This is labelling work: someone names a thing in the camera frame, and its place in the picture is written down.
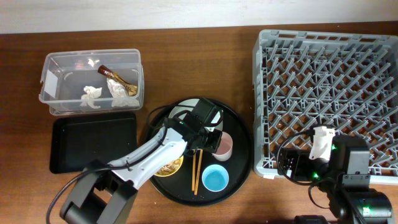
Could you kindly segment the pink cup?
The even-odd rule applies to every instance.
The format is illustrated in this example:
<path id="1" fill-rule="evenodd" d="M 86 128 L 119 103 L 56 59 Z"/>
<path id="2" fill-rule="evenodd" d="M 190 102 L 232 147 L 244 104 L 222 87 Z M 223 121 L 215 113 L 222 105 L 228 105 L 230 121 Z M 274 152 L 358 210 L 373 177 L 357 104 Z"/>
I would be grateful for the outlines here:
<path id="1" fill-rule="evenodd" d="M 227 161 L 233 153 L 233 139 L 232 137 L 223 132 L 221 136 L 220 145 L 217 148 L 216 152 L 212 154 L 212 156 L 221 162 Z"/>

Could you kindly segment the yellow bowl with food scraps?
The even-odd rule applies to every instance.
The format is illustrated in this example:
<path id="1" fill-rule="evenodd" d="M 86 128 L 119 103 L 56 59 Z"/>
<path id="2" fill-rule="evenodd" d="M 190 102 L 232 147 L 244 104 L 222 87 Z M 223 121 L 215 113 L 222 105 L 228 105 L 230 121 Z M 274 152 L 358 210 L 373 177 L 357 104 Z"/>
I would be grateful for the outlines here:
<path id="1" fill-rule="evenodd" d="M 168 177 L 176 173 L 183 164 L 183 156 L 161 167 L 156 173 L 157 177 Z"/>

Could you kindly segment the blue cup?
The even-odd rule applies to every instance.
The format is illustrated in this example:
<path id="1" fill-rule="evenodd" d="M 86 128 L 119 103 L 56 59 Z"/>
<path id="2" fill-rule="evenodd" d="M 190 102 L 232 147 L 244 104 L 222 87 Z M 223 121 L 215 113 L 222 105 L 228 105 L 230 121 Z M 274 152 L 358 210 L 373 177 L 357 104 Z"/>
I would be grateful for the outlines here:
<path id="1" fill-rule="evenodd" d="M 221 165 L 213 164 L 205 168 L 202 173 L 202 184 L 211 192 L 224 190 L 229 182 L 228 171 Z"/>

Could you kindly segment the gold snack wrapper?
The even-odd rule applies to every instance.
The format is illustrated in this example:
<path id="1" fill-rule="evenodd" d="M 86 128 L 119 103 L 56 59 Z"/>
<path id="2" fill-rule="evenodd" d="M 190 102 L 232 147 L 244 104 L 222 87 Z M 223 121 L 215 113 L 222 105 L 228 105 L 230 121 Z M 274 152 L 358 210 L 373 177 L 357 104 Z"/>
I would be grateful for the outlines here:
<path id="1" fill-rule="evenodd" d="M 101 65 L 98 68 L 98 73 L 121 84 L 127 90 L 129 96 L 137 95 L 138 87 L 136 85 L 128 83 L 118 73 L 110 70 L 108 67 Z"/>

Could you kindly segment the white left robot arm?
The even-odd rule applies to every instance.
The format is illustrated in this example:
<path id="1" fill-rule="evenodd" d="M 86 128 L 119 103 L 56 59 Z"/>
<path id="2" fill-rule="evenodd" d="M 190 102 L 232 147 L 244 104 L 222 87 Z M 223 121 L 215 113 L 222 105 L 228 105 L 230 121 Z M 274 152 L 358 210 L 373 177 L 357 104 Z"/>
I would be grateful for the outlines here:
<path id="1" fill-rule="evenodd" d="M 216 152 L 221 141 L 216 126 L 223 110 L 206 98 L 164 118 L 152 139 L 132 153 L 104 165 L 92 162 L 66 186 L 72 191 L 60 209 L 67 223 L 126 223 L 140 187 L 163 166 L 188 151 Z"/>

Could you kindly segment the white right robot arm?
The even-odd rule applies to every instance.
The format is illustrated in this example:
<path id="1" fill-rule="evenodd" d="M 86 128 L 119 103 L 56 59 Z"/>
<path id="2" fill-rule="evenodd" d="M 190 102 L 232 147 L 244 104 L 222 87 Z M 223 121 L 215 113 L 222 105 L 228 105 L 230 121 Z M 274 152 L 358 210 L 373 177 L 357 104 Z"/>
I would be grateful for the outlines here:
<path id="1" fill-rule="evenodd" d="M 370 188 L 367 143 L 355 136 L 337 135 L 327 142 L 329 159 L 307 151 L 278 147 L 278 173 L 289 181 L 318 188 L 329 199 L 328 209 L 341 223 L 394 223 L 386 194 Z"/>

